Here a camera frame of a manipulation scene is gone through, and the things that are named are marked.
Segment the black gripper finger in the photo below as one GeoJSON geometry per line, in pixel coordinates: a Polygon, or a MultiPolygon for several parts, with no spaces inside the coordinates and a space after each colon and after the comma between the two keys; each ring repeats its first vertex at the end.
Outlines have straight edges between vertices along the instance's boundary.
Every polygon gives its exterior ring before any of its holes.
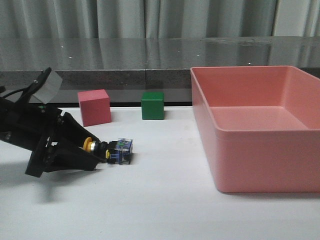
{"type": "Polygon", "coordinates": [[[58,146],[62,148],[83,148],[85,140],[92,141],[100,139],[81,126],[69,112],[58,116],[58,146]]]}
{"type": "Polygon", "coordinates": [[[46,173],[61,170],[93,171],[99,163],[107,162],[65,139],[51,145],[44,160],[46,173]]]}

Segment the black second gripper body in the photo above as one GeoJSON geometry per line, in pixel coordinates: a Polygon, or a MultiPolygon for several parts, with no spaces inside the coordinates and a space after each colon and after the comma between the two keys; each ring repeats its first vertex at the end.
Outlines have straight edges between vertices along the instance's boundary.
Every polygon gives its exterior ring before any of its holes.
{"type": "Polygon", "coordinates": [[[54,135],[63,122],[59,108],[0,99],[0,139],[31,151],[26,175],[39,178],[44,172],[65,169],[63,159],[51,152],[54,135]]]}

